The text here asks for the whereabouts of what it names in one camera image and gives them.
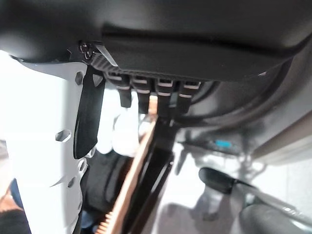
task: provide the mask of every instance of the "gray surface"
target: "gray surface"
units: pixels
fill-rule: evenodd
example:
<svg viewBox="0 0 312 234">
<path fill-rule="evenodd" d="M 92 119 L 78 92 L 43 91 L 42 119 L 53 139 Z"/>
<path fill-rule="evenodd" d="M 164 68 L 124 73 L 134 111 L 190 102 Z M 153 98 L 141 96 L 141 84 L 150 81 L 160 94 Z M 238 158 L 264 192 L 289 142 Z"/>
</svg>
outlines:
<svg viewBox="0 0 312 234">
<path fill-rule="evenodd" d="M 312 217 L 312 159 L 278 167 L 263 167 L 243 159 L 206 154 L 186 156 L 179 175 L 176 165 L 182 146 L 175 145 L 175 165 L 168 177 L 165 192 L 154 209 L 143 234 L 228 234 L 237 211 L 230 208 L 227 196 L 205 188 L 198 177 L 200 166 L 212 166 L 252 181 L 262 191 L 296 206 Z"/>
</svg>

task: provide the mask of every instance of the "white plastic panel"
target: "white plastic panel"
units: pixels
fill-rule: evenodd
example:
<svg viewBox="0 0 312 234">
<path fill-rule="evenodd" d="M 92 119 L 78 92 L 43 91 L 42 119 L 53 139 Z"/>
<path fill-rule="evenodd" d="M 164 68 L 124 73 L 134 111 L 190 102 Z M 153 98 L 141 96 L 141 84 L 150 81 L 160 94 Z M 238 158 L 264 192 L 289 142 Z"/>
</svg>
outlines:
<svg viewBox="0 0 312 234">
<path fill-rule="evenodd" d="M 78 219 L 87 165 L 73 158 L 82 91 L 75 77 L 86 69 L 80 62 L 22 65 L 0 53 L 5 138 L 32 234 L 71 234 Z"/>
</svg>

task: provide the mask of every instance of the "black plastic tab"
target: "black plastic tab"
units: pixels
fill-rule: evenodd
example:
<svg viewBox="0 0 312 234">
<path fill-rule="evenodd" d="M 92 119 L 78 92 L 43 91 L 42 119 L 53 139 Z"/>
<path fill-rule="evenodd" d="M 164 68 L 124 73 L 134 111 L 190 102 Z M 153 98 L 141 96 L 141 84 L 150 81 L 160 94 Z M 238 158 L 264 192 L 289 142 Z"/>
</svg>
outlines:
<svg viewBox="0 0 312 234">
<path fill-rule="evenodd" d="M 131 89 L 120 89 L 117 88 L 120 96 L 120 105 L 122 107 L 130 108 L 131 107 Z"/>
<path fill-rule="evenodd" d="M 167 117 L 169 115 L 169 104 L 173 87 L 173 80 L 159 79 L 157 82 L 157 114 L 161 117 Z"/>
<path fill-rule="evenodd" d="M 200 82 L 186 81 L 181 83 L 179 96 L 176 102 L 176 111 L 186 114 L 191 106 L 192 96 L 198 91 Z"/>
<path fill-rule="evenodd" d="M 130 78 L 128 75 L 119 75 L 116 73 L 106 73 L 106 78 L 116 86 L 120 96 L 120 105 L 122 107 L 131 107 L 131 88 Z"/>
<path fill-rule="evenodd" d="M 93 74 L 103 75 L 102 72 L 89 65 L 83 78 L 74 135 L 75 159 L 86 156 L 98 142 L 98 126 L 102 110 L 105 80 L 103 79 L 95 86 Z"/>
<path fill-rule="evenodd" d="M 152 82 L 145 77 L 132 77 L 132 86 L 136 89 L 138 98 L 138 111 L 141 114 L 148 113 Z"/>
</svg>

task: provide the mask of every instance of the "blue light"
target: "blue light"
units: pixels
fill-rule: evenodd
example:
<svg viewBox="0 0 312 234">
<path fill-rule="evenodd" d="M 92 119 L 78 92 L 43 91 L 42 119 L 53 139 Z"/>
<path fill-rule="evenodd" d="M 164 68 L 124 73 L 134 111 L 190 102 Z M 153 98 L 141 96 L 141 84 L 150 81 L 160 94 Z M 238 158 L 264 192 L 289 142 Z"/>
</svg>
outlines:
<svg viewBox="0 0 312 234">
<path fill-rule="evenodd" d="M 231 148 L 232 144 L 229 141 L 225 141 L 225 140 L 216 140 L 215 144 L 219 147 L 222 148 Z"/>
</svg>

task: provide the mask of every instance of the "dark curved surface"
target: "dark curved surface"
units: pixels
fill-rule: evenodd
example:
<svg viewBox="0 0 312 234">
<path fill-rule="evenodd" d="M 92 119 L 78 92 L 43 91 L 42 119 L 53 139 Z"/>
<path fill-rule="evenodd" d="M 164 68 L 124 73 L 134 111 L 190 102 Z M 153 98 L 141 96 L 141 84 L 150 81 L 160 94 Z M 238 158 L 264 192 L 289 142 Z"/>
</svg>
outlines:
<svg viewBox="0 0 312 234">
<path fill-rule="evenodd" d="M 284 62 L 311 32 L 309 0 L 0 3 L 0 49 L 20 59 L 51 61 L 79 40 L 103 40 L 122 69 L 216 80 Z"/>
<path fill-rule="evenodd" d="M 240 234 L 304 234 L 289 218 L 266 205 L 252 205 L 239 214 Z"/>
<path fill-rule="evenodd" d="M 282 82 L 255 106 L 218 117 L 178 119 L 176 140 L 207 149 L 217 139 L 229 141 L 226 152 L 249 155 L 292 123 L 312 111 L 312 43 L 281 70 Z"/>
</svg>

